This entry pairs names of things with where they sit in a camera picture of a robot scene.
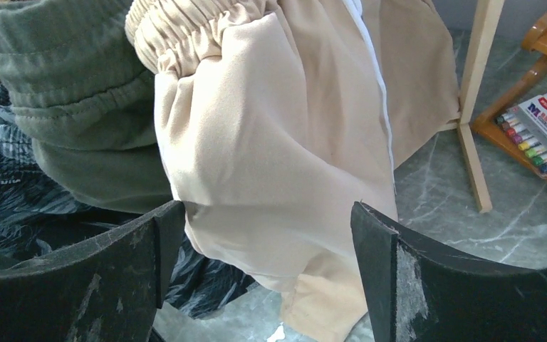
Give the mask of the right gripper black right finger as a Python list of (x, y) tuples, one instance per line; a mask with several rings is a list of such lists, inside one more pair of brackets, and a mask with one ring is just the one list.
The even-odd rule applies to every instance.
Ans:
[(350, 226), (376, 341), (547, 341), (547, 268), (459, 251), (362, 202)]

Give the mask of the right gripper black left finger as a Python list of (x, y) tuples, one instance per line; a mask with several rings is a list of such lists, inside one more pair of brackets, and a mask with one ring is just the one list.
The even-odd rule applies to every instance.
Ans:
[(172, 201), (44, 256), (0, 254), (0, 341), (160, 341), (184, 225)]

